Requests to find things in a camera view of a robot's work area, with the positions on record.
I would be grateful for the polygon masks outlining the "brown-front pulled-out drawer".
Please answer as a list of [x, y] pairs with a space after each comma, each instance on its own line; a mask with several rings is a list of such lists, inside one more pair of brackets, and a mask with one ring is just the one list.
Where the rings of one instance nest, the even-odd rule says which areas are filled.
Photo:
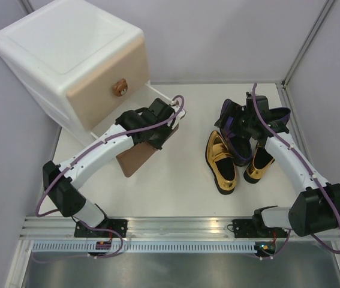
[[[143, 85], [121, 105], [115, 108], [108, 116], [106, 116], [92, 130], [94, 136], [100, 137], [110, 128], [111, 125], [121, 125], [125, 130], [135, 130], [144, 127], [144, 122], [140, 117], [142, 108], [149, 107], [152, 102], [160, 98], [170, 105], [172, 99], [165, 96], [149, 84]], [[177, 131], [179, 125], [172, 128], [170, 137]], [[121, 152], [116, 159], [126, 177], [132, 176], [155, 152], [155, 149], [143, 139], [142, 132], [132, 134], [134, 146]]]

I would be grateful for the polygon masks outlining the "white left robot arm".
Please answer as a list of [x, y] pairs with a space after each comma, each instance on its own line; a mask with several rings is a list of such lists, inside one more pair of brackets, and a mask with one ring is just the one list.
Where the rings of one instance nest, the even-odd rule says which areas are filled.
[[184, 116], [184, 97], [175, 96], [170, 103], [156, 98], [149, 107], [123, 112], [97, 140], [70, 159], [43, 166], [44, 192], [38, 203], [49, 198], [64, 217], [71, 217], [97, 238], [112, 233], [109, 218], [96, 204], [80, 193], [84, 183], [119, 154], [148, 143], [161, 149]]

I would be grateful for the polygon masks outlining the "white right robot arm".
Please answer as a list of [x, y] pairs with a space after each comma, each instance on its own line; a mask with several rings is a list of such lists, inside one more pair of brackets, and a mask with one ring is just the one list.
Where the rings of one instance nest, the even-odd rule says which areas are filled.
[[289, 114], [285, 107], [270, 109], [265, 96], [247, 94], [231, 126], [237, 135], [257, 141], [245, 180], [256, 184], [277, 162], [297, 193], [289, 208], [268, 206], [254, 212], [251, 229], [259, 237], [273, 228], [308, 236], [340, 227], [340, 184], [321, 176], [296, 147], [287, 128]]

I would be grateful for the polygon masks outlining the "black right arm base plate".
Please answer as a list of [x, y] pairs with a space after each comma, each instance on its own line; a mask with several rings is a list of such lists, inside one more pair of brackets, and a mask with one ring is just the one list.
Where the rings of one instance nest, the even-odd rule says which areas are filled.
[[287, 232], [282, 228], [261, 227], [250, 218], [232, 220], [233, 233], [237, 239], [273, 239], [286, 238]]

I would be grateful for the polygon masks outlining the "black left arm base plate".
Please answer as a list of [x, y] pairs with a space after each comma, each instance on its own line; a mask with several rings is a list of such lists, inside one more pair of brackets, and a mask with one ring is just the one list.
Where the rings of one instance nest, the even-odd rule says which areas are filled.
[[75, 238], [124, 238], [128, 230], [128, 220], [106, 218], [96, 228], [89, 227], [81, 221], [76, 222]]

